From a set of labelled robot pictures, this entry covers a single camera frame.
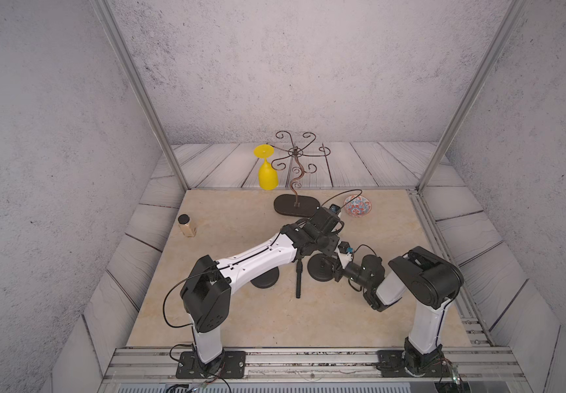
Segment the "beige table surface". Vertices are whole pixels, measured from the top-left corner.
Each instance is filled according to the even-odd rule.
[[[341,191],[301,191],[324,201]],[[174,225],[156,267],[141,311],[136,319],[128,346],[173,346],[191,343],[190,327],[173,329],[163,321],[165,295],[179,280],[186,278],[195,261],[209,254],[214,260],[233,256],[268,240],[280,227],[296,221],[281,216],[272,208],[279,194],[288,191],[212,191],[186,193],[180,214],[188,214],[197,225],[197,235],[184,237]],[[342,240],[356,248],[365,243],[388,261],[417,245],[429,248],[412,203],[403,190],[364,191],[372,211],[364,217],[342,213],[345,222]],[[348,194],[329,203],[340,206]],[[360,248],[356,263],[370,253]],[[307,273],[303,260],[303,289],[295,297],[295,264],[280,267],[279,281],[270,288],[252,284],[241,288],[231,298],[228,318],[222,324],[224,346],[403,346],[413,321],[416,301],[409,291],[394,306],[383,312],[372,310],[360,292],[355,292],[343,278],[319,282]],[[174,325],[188,323],[180,288],[168,298],[166,313]],[[470,346],[455,307],[451,307],[442,333],[444,346]]]

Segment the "decorative metal stand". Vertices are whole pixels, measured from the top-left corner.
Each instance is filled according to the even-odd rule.
[[[288,159],[289,157],[291,157],[294,160],[296,166],[292,167],[292,172],[294,172],[294,174],[296,174],[297,176],[290,181],[290,186],[289,186],[292,192],[294,193],[294,195],[292,194],[279,195],[274,200],[274,210],[276,210],[276,212],[279,213],[280,215],[308,218],[314,215],[316,209],[320,207],[320,202],[316,198],[298,195],[296,189],[302,187],[300,180],[303,178],[305,174],[313,174],[316,172],[316,170],[318,170],[318,168],[314,164],[310,163],[309,165],[307,165],[307,169],[305,169],[305,167],[303,167],[303,165],[298,160],[298,158],[302,156],[326,157],[329,154],[331,154],[331,150],[328,147],[322,145],[318,148],[318,151],[322,152],[323,154],[320,155],[305,154],[304,150],[307,147],[309,147],[312,143],[314,143],[314,141],[316,140],[316,134],[311,132],[303,133],[303,138],[312,138],[309,141],[309,143],[304,147],[296,146],[296,144],[294,143],[294,138],[288,131],[278,131],[275,134],[275,136],[279,139],[285,138],[286,135],[289,137],[289,140],[292,142],[292,147],[286,150],[286,149],[281,149],[280,147],[273,146],[276,149],[287,152],[287,156],[281,157],[280,159],[272,160],[271,164],[272,164],[272,168],[276,170],[284,170],[287,167],[287,165],[285,164],[284,161],[281,160]]]

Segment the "metal rail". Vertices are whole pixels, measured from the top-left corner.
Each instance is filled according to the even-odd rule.
[[[431,160],[429,161],[429,165],[425,169],[425,173],[423,173],[422,177],[420,178],[416,189],[419,193],[427,187],[431,176],[434,174],[436,167],[440,164],[440,160],[444,157],[444,154],[449,149],[453,138],[458,133],[460,129],[460,125],[464,121],[467,116],[468,110],[471,108],[473,103],[477,98],[477,94],[479,94],[480,90],[484,82],[486,81],[486,77],[491,71],[492,66],[494,66],[499,54],[503,50],[504,46],[506,45],[508,38],[512,34],[515,26],[521,16],[521,12],[523,11],[523,5],[525,5],[525,0],[513,0],[513,2],[508,7],[508,11],[504,16],[504,19],[501,21],[501,25],[497,30],[497,33],[492,38],[491,44],[488,46],[488,50],[484,54],[482,61],[480,62],[479,66],[476,69],[476,73],[473,75],[473,79],[471,83],[468,85],[467,91],[465,92],[458,108],[456,109],[455,113],[449,125],[444,130],[444,134],[440,138],[438,145],[436,146],[436,151],[431,156]]]
[[[161,146],[167,161],[169,162],[169,167],[176,175],[180,186],[183,190],[188,190],[189,185],[186,182],[185,175],[182,173],[180,169],[180,164],[178,164],[178,160],[176,159],[173,150],[171,149],[171,145],[167,140],[167,136],[165,135],[165,130],[163,130],[163,126],[152,106],[152,102],[147,95],[147,91],[145,90],[145,86],[143,85],[143,81],[139,76],[139,73],[134,66],[134,62],[132,62],[132,57],[130,56],[130,52],[127,49],[126,43],[124,42],[123,36],[119,31],[119,27],[117,26],[117,22],[114,19],[112,11],[110,10],[110,6],[106,2],[106,0],[91,0],[91,4],[95,8],[95,13],[99,20],[104,27],[104,31],[108,36],[108,40],[112,45],[112,48],[123,67],[128,80],[130,81],[130,85],[132,86],[132,90],[136,95],[136,99],[139,101],[139,104],[143,108],[143,112],[145,112],[145,117],[149,122],[149,126],[156,136],[158,140],[158,144]]]
[[[431,378],[381,378],[374,364],[377,350],[403,348],[238,348],[246,351],[240,382],[418,382]],[[174,350],[179,357],[182,350]],[[525,381],[507,347],[443,348],[465,381]],[[169,348],[125,348],[115,351],[103,384],[178,383],[176,361]],[[181,383],[196,380],[180,380]]]

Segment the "ceramic bowl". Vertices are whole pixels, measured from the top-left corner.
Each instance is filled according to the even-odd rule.
[[[357,195],[351,195],[344,200],[344,204],[346,204],[344,210],[353,217],[361,217],[370,213],[370,210],[372,209],[372,204],[370,203],[370,201],[361,195],[357,198],[355,198],[355,196]]]

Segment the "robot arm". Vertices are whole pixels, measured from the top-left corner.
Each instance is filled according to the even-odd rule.
[[[414,327],[405,339],[408,372],[420,376],[441,357],[439,335],[446,310],[463,284],[458,269],[421,247],[391,260],[387,277],[378,256],[366,255],[358,265],[352,261],[352,248],[338,236],[343,227],[339,213],[336,205],[320,207],[309,220],[285,225],[268,241],[241,254],[218,261],[206,255],[196,262],[180,295],[201,363],[211,364],[223,352],[220,326],[228,317],[232,294],[266,271],[315,251],[330,264],[335,281],[347,277],[365,289],[363,296],[372,309],[385,310],[406,289],[413,293],[418,303]]]

